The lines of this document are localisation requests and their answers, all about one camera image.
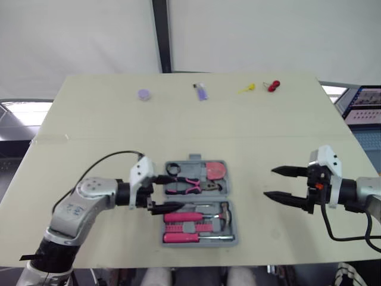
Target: purple bottle cap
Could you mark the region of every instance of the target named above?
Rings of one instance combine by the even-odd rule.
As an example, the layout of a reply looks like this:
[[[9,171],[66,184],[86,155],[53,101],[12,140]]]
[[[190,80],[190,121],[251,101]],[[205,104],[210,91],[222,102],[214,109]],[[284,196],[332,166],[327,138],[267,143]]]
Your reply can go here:
[[[149,90],[148,89],[140,89],[138,91],[138,98],[140,100],[143,100],[143,101],[149,100],[151,98],[151,95],[149,94]]]

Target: hammer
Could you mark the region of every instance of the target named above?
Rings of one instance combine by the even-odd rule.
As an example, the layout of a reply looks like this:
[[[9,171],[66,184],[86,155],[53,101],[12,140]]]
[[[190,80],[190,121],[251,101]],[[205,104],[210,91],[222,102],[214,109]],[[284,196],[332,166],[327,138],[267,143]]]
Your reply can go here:
[[[219,218],[225,221],[222,231],[230,225],[232,215],[229,210],[227,202],[221,203],[222,212],[219,214],[203,214],[196,212],[187,213],[166,213],[164,215],[164,222],[196,222],[197,220]]]

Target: yellow clip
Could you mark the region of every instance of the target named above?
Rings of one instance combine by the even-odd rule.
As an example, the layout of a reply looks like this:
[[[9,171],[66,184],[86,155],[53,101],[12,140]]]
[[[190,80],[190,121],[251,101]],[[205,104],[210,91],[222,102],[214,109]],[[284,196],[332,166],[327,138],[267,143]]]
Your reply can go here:
[[[238,93],[240,94],[241,92],[244,92],[244,91],[253,91],[255,89],[255,84],[250,84],[247,88],[239,91]]]

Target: red object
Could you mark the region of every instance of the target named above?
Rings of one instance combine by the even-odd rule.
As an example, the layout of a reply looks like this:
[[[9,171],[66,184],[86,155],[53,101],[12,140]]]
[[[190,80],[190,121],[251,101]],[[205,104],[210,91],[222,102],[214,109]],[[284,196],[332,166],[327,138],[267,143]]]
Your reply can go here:
[[[278,86],[280,86],[280,81],[279,80],[274,80],[272,85],[277,88]]]
[[[202,213],[166,213],[164,215],[164,222],[196,222],[203,220]]]
[[[211,223],[197,223],[195,228],[196,232],[213,232]],[[165,232],[183,232],[183,225],[166,225]]]
[[[220,162],[208,162],[205,164],[207,167],[207,179],[208,180],[220,180],[224,178],[226,174],[226,168],[223,163]]]
[[[316,183],[316,184],[315,184],[315,187],[316,187],[317,189],[319,189],[319,190],[322,190],[322,189],[324,188],[324,185],[321,184],[321,183]]]
[[[198,234],[164,234],[165,243],[198,243]]]
[[[276,87],[273,86],[273,85],[270,85],[270,86],[267,88],[267,90],[268,90],[269,92],[274,92],[275,89],[276,89]]]

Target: pink tape measure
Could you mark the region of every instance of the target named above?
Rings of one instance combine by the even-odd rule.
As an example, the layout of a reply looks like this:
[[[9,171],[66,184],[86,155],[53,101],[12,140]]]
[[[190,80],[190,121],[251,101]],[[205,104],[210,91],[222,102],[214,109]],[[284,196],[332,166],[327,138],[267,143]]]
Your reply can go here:
[[[226,168],[223,163],[220,162],[208,162],[205,164],[207,167],[207,179],[208,180],[220,180],[224,178],[226,174]]]

